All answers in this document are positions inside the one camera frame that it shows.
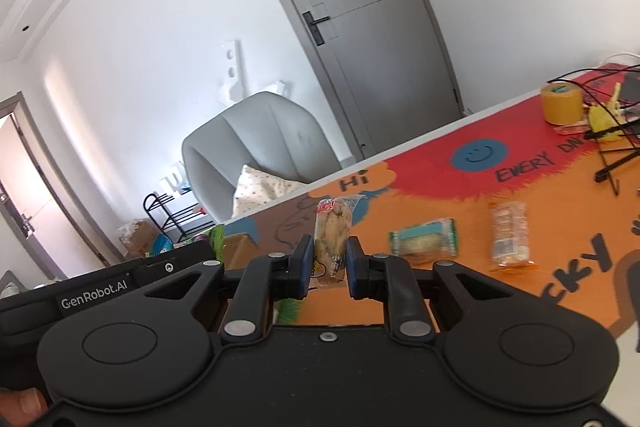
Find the left hand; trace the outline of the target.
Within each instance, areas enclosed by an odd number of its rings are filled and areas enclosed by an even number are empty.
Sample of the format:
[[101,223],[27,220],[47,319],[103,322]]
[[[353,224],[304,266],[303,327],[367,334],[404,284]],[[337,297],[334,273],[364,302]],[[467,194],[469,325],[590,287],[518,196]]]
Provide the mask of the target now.
[[1,417],[10,426],[29,426],[47,409],[46,400],[36,388],[21,391],[2,389],[0,392]]

